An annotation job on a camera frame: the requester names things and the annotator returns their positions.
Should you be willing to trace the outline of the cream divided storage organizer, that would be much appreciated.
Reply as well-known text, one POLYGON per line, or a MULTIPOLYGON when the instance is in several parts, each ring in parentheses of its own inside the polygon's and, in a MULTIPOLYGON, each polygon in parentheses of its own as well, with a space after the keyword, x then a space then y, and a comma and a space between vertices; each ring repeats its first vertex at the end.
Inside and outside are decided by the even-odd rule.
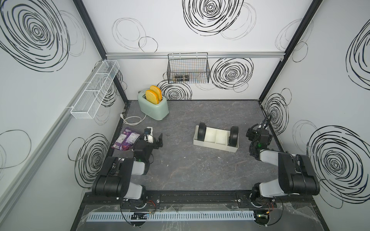
POLYGON ((231 147, 228 145, 228 138, 230 130, 221 130, 211 127, 207 127, 206 136, 204 141, 198 141, 198 125, 195 128, 195 134, 193 138, 193 144, 202 147, 208 147, 218 150, 224 150, 235 153, 239 148, 239 139, 237 147, 231 147))

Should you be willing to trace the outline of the long black leather belt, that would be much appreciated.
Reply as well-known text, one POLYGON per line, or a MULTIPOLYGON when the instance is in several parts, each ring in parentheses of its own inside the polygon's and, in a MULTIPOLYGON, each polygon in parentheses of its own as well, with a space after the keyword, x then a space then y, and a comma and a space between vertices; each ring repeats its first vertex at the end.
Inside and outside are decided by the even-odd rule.
POLYGON ((198 141, 204 141, 206 136, 207 126, 204 122, 200 122, 198 125, 198 141))

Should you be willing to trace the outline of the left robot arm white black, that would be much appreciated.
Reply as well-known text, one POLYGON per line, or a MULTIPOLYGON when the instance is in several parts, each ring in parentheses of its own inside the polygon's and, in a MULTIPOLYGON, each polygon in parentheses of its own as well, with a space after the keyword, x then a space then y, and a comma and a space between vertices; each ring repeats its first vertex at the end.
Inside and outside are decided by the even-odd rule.
POLYGON ((131 182, 134 175, 146 175, 149 171, 154 149, 163 147, 163 134, 150 143, 143 134, 133 145, 132 158, 107 157, 92 185, 96 196, 147 201, 146 188, 131 182))

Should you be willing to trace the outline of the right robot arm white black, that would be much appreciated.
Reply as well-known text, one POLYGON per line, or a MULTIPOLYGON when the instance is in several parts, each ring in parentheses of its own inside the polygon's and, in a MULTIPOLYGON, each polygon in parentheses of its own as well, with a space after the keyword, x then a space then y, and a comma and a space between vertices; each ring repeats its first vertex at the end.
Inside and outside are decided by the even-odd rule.
POLYGON ((264 125, 255 124, 248 129, 246 137, 251 141, 251 156, 278 168, 277 179, 254 185, 251 200, 290 194, 319 195, 320 183, 308 156, 268 149, 273 136, 264 125))

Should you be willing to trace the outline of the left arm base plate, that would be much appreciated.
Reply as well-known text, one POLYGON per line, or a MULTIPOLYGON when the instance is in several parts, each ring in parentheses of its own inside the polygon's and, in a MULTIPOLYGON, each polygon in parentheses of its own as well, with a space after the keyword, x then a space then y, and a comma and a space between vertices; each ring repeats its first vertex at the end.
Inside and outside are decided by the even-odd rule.
POLYGON ((134 199, 124 199, 120 206, 122 209, 130 210, 156 210, 159 209, 161 202, 160 193, 149 192, 145 197, 134 200, 134 199))

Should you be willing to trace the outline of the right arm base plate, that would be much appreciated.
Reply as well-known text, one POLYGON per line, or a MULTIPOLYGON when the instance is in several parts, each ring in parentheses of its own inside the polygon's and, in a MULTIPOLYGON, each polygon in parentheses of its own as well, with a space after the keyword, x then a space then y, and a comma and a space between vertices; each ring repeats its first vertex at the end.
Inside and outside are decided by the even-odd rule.
POLYGON ((237 192, 236 202, 239 208, 271 209, 271 210, 278 208, 278 205, 274 199, 253 196, 252 191, 237 192))

